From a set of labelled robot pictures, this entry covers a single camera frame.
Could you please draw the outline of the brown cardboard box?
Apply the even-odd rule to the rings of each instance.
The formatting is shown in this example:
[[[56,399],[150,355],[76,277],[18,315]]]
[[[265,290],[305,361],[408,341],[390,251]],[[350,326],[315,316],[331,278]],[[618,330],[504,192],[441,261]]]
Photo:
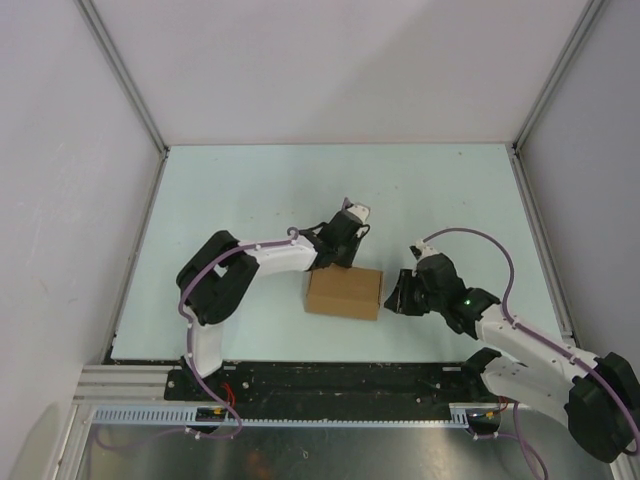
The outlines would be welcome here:
[[[305,311],[310,314],[376,321],[383,288],[383,272],[330,266],[310,273]]]

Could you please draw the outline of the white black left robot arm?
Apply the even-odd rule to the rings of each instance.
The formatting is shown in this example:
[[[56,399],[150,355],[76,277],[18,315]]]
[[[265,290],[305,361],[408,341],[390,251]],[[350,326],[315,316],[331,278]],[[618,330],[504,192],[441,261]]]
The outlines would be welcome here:
[[[370,230],[369,216],[369,207],[345,200],[330,221],[306,229],[290,227],[281,240],[249,242],[227,230],[216,232],[176,278],[178,312],[188,322],[187,389],[202,400],[219,392],[223,323],[255,279],[331,265],[351,267]]]

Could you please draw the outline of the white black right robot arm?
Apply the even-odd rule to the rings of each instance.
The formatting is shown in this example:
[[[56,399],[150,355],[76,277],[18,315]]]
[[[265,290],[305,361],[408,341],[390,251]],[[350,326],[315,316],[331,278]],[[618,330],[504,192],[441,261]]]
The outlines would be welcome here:
[[[622,356],[556,342],[527,322],[508,318],[493,294],[471,288],[451,259],[412,247],[416,264],[399,273],[387,310],[440,315],[455,333],[484,342],[464,365],[463,393],[521,402],[566,427],[593,458],[611,463],[639,442],[639,380]]]

